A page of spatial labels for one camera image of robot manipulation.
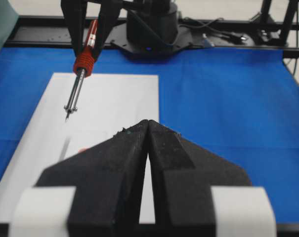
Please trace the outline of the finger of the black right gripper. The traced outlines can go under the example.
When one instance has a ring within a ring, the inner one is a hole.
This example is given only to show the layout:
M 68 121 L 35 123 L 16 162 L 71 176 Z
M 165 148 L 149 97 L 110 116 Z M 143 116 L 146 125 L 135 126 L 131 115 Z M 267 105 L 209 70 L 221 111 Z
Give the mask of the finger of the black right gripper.
M 97 19 L 97 29 L 92 56 L 96 62 L 106 39 L 112 31 L 123 6 L 122 0 L 103 0 Z
M 61 0 L 62 13 L 71 37 L 75 56 L 82 51 L 87 11 L 86 0 Z

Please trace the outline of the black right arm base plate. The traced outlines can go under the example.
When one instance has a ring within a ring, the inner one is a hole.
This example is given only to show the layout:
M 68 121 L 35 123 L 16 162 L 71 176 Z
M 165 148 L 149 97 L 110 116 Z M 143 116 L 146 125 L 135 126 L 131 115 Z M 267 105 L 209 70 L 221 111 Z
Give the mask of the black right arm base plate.
M 111 31 L 107 42 L 128 59 L 167 59 L 184 50 L 204 47 L 204 35 L 204 33 L 193 32 L 188 28 L 180 28 L 178 38 L 173 46 L 154 47 L 128 40 L 126 24 L 122 24 Z

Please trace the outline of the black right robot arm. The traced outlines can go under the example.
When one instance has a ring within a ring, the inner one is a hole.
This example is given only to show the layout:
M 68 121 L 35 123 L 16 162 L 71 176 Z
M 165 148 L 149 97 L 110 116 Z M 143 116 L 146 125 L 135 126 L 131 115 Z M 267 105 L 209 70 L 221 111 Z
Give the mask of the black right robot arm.
M 83 36 L 87 11 L 86 0 L 61 0 L 61 9 L 71 37 L 75 56 L 83 51 Z M 177 5 L 170 0 L 97 0 L 100 5 L 97 17 L 95 45 L 92 50 L 97 60 L 122 9 L 127 11 L 127 39 L 141 47 L 154 50 L 173 50 L 177 42 Z

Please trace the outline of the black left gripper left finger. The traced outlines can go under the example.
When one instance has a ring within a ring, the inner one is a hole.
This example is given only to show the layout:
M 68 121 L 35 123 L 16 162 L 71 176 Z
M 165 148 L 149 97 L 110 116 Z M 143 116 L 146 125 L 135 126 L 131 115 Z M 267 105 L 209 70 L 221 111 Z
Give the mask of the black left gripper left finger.
M 72 237 L 129 237 L 139 222 L 148 120 L 46 168 L 38 187 L 76 187 L 67 220 Z

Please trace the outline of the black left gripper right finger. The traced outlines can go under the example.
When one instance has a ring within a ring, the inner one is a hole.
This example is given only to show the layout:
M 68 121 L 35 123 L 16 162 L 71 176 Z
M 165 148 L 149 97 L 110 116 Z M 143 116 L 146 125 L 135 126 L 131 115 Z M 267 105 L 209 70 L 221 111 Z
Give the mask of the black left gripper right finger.
M 211 186 L 251 186 L 245 170 L 149 121 L 156 225 L 166 237 L 214 237 Z

